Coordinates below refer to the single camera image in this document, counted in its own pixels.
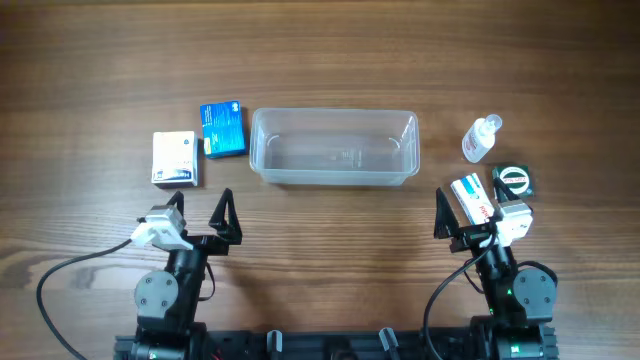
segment wooden tabletop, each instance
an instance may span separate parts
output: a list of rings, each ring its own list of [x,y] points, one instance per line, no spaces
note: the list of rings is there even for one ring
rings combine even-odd
[[[171,191],[150,183],[155,131],[194,130],[199,105],[415,112],[420,172],[396,188],[277,186],[247,156],[200,161],[192,233],[230,187],[244,231],[212,258],[209,329],[418,329],[468,254],[434,240],[435,190],[492,164],[530,167],[519,261],[560,278],[562,359],[640,353],[640,19],[637,3],[243,2],[0,10],[0,358],[67,359],[38,313],[43,273],[112,247]],[[473,121],[504,127],[479,164]],[[44,301],[69,342],[110,358],[133,334],[133,289],[166,253],[129,246],[56,273]],[[210,291],[211,282],[203,291]],[[487,313],[464,278],[431,325]]]

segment plastic bin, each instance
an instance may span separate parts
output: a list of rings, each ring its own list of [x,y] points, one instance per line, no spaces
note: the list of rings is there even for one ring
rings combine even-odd
[[[401,185],[420,169],[418,118],[399,110],[258,109],[249,162],[272,183]]]

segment bottle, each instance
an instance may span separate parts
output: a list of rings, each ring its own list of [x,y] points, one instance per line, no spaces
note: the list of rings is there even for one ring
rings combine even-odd
[[[473,123],[462,138],[462,152],[467,160],[477,163],[496,143],[496,131],[502,127],[500,116],[491,114]]]

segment black cable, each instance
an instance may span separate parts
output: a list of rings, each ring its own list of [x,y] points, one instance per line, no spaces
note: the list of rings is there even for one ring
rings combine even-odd
[[[471,260],[473,260],[473,258],[465,261],[464,264],[467,265],[469,262],[471,262]],[[464,277],[467,278],[467,281],[469,282],[469,284],[471,284],[471,286],[473,286],[473,288],[476,289],[476,292],[478,294],[484,294],[484,291],[480,289],[480,287],[478,287],[478,285],[476,285],[476,283],[473,282],[473,280],[471,280],[471,278],[469,277],[469,274],[467,274],[467,270],[464,271]]]
[[[427,342],[427,345],[429,347],[429,351],[431,352],[431,355],[433,355],[433,357],[435,357],[435,359],[443,360],[440,357],[440,355],[438,355],[438,352],[436,351],[435,347],[433,346],[433,341],[431,341],[431,336],[429,335],[429,327],[428,327],[428,325],[429,325],[429,313],[431,312],[431,307],[433,306],[433,303],[436,301],[436,298],[438,297],[438,295],[440,295],[440,293],[444,290],[444,288],[447,285],[449,285],[449,283],[451,281],[453,281],[453,279],[458,277],[463,272],[467,271],[470,267],[475,265],[478,261],[480,261],[480,259],[482,259],[485,255],[487,255],[487,253],[489,252],[489,250],[493,247],[493,245],[495,243],[496,243],[496,235],[493,234],[491,236],[491,242],[489,242],[489,245],[484,249],[482,254],[480,254],[478,257],[474,258],[473,260],[469,261],[468,264],[465,262],[465,264],[462,265],[462,267],[460,267],[458,270],[454,271],[453,274],[449,275],[448,278],[444,279],[442,284],[440,284],[436,288],[436,290],[433,292],[433,294],[431,295],[431,298],[429,298],[429,302],[427,303],[427,307],[424,309],[424,319],[422,321],[422,328],[424,329],[424,337],[425,337],[425,341]]]
[[[216,293],[216,280],[213,278],[213,271],[211,270],[211,265],[207,263],[207,271],[209,272],[209,276],[211,277],[211,282],[213,283],[213,290],[211,291],[211,295],[205,297],[199,297],[198,301],[207,301],[213,297],[213,294]]]
[[[553,280],[553,283],[556,285],[556,287],[558,287],[558,275],[556,275],[556,273],[553,272],[553,270],[551,270],[546,265],[540,264],[537,261],[529,260],[529,261],[523,261],[523,262],[518,264],[518,268],[521,268],[523,266],[531,266],[531,267],[534,267],[536,269],[540,269],[540,270],[544,271],[545,273],[547,273],[547,275],[549,275],[551,280]]]
[[[110,254],[112,252],[118,251],[118,250],[122,249],[123,247],[129,245],[129,243],[131,243],[131,239],[123,242],[122,244],[120,244],[120,245],[118,245],[116,247],[112,247],[111,249],[108,249],[108,250],[105,250],[105,251],[100,251],[100,252],[89,254],[89,255],[78,256],[76,258],[61,262],[60,264],[52,267],[46,273],[44,273],[44,275],[42,275],[42,278],[40,278],[40,281],[38,282],[38,288],[36,289],[36,300],[38,301],[38,309],[40,309],[40,313],[42,314],[42,318],[44,319],[44,322],[47,323],[47,326],[49,327],[49,330],[51,330],[53,335],[55,335],[56,339],[58,339],[58,341],[60,341],[62,346],[64,346],[73,356],[75,356],[76,358],[78,358],[80,360],[86,360],[87,358],[85,358],[78,351],[76,351],[76,349],[74,349],[67,342],[67,340],[65,340],[62,337],[62,335],[60,334],[58,329],[56,329],[55,325],[53,325],[53,322],[51,321],[51,318],[49,318],[49,315],[47,315],[47,310],[45,310],[44,303],[42,302],[42,287],[44,286],[44,282],[47,280],[47,278],[49,276],[51,276],[51,274],[53,274],[54,272],[62,269],[63,267],[65,267],[67,265],[71,265],[71,264],[74,264],[74,263],[77,263],[77,262],[80,262],[80,261],[89,260],[89,259],[93,259],[93,258],[97,258],[97,257],[100,257],[100,256],[104,256],[104,255]]]

